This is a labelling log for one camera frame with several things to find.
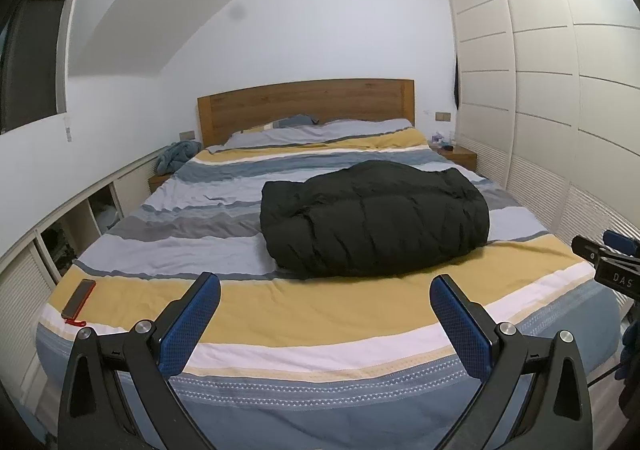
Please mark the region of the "black puffer jacket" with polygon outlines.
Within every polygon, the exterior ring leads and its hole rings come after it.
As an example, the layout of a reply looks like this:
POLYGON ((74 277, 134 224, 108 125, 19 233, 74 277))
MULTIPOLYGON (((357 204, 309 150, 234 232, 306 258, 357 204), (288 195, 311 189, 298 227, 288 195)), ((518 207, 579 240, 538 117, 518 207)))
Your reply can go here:
POLYGON ((456 169, 373 160, 262 187, 267 251, 299 278, 415 273, 482 247, 489 227, 485 198, 456 169))

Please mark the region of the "phone with red case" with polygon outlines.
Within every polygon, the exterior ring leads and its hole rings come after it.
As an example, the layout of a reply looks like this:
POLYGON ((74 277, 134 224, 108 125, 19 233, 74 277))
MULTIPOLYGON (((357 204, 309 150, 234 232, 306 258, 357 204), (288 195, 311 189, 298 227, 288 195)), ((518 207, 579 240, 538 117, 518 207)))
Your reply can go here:
POLYGON ((82 279, 74 290, 70 299, 61 311, 61 317, 67 323, 75 323, 82 307, 84 307, 93 289, 96 287, 96 281, 91 279, 82 279))

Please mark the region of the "white low shelf unit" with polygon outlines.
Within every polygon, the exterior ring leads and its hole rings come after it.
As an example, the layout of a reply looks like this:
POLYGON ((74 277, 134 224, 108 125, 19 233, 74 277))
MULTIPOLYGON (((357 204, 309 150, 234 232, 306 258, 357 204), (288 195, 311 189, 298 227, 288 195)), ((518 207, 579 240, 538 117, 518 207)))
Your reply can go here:
POLYGON ((1 255, 1 384, 34 414, 47 388, 36 348, 37 321, 74 259, 151 195, 160 153, 134 160, 70 198, 1 255))

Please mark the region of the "right wooden nightstand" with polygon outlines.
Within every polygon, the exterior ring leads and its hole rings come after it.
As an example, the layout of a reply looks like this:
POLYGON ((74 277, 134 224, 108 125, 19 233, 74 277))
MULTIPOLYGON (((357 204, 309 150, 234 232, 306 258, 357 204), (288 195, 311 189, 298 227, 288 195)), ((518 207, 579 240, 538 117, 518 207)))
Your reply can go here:
POLYGON ((436 146, 430 145, 430 148, 447 160, 463 166, 470 171, 477 169, 477 153, 461 146, 436 146))

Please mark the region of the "wooden nightstand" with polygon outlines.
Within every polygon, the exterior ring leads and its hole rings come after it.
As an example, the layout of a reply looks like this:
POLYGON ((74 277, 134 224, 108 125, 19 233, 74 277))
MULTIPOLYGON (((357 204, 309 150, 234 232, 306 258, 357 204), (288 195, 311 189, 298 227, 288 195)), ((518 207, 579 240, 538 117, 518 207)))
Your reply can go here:
POLYGON ((153 175, 148 179, 148 185, 149 185, 149 189, 150 192, 156 192, 157 189, 160 188, 160 186, 162 186, 165 181, 168 181, 168 179, 171 177, 171 174, 165 174, 165 175, 153 175))
POLYGON ((447 160, 463 166, 470 171, 477 169, 477 153, 461 146, 436 146, 430 145, 430 148, 447 160))

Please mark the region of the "striped duvet cover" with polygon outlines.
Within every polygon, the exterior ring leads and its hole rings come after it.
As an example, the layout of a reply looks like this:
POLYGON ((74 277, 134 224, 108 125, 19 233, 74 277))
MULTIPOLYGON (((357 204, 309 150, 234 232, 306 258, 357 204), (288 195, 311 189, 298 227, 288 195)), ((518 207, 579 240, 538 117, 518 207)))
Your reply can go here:
POLYGON ((301 278, 276 265, 259 229, 268 181, 368 160, 433 173, 450 166, 402 120, 200 152, 58 282, 36 334, 48 379, 64 380, 77 330, 62 311, 82 280, 96 285, 80 322, 112 334, 155 318, 210 271, 220 304, 171 384, 215 447, 434 448, 478 385, 428 303, 434 270, 301 278))

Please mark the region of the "left wooden nightstand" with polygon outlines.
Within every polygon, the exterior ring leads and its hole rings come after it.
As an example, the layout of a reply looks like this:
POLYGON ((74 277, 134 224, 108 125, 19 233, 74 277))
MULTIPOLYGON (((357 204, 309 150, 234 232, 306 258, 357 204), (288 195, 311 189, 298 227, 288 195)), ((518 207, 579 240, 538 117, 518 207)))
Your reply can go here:
POLYGON ((168 179, 171 177, 171 174, 165 174, 165 175, 153 175, 148 179, 148 185, 149 185, 149 189, 150 192, 156 192, 157 189, 160 188, 160 186, 162 186, 165 181, 168 181, 168 179))

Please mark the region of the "blue crumpled cloth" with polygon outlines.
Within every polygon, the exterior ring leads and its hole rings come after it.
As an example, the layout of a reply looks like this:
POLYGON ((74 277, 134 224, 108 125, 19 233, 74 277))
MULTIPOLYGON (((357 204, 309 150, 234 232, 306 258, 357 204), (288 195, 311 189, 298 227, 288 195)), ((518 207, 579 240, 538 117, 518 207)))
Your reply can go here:
POLYGON ((158 176, 174 174, 201 150, 202 144, 197 140, 176 141, 157 157, 154 165, 154 174, 158 176))

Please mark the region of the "white sliding wardrobe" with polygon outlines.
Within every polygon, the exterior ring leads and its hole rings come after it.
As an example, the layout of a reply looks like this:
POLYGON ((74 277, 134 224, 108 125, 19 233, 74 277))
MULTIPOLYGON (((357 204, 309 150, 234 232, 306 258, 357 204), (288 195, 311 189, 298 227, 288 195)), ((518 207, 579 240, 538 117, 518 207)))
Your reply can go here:
POLYGON ((460 145, 563 241, 639 233, 635 0, 450 0, 460 145))

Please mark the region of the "wooden headboard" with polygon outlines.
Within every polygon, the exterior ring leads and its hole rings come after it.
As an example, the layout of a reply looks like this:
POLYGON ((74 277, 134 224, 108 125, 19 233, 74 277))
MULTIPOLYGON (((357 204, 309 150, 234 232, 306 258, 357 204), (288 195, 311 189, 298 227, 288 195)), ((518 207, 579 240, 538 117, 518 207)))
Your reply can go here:
POLYGON ((329 79, 242 88, 198 99, 205 147, 224 144, 240 129, 309 114, 340 119, 416 121, 416 85, 408 79, 329 79))

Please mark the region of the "grey pillow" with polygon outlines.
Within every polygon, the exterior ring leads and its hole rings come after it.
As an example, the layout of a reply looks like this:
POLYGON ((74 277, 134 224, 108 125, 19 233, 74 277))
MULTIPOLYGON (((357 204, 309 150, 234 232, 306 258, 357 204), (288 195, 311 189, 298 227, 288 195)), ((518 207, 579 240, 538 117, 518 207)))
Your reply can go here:
POLYGON ((335 120, 319 125, 299 125, 267 129, 253 133, 234 133, 224 149, 246 149, 274 146, 294 146, 331 143, 339 139, 381 135, 409 129, 409 120, 390 119, 384 121, 335 120))

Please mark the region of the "dark window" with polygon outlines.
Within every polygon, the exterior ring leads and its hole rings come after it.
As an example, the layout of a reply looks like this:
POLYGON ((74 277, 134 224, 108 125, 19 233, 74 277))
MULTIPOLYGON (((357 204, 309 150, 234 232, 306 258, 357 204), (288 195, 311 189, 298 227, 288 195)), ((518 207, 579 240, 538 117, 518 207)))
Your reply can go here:
POLYGON ((64 110, 66 34, 73 0, 21 0, 1 33, 1 132, 64 110))

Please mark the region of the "wall switch plate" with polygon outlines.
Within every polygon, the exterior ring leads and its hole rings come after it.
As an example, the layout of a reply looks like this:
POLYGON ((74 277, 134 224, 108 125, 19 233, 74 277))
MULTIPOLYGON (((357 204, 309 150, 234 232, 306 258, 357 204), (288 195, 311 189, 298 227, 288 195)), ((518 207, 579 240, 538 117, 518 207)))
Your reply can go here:
POLYGON ((435 120, 436 121, 442 121, 442 122, 448 122, 450 120, 451 114, 448 112, 436 112, 435 113, 435 120))

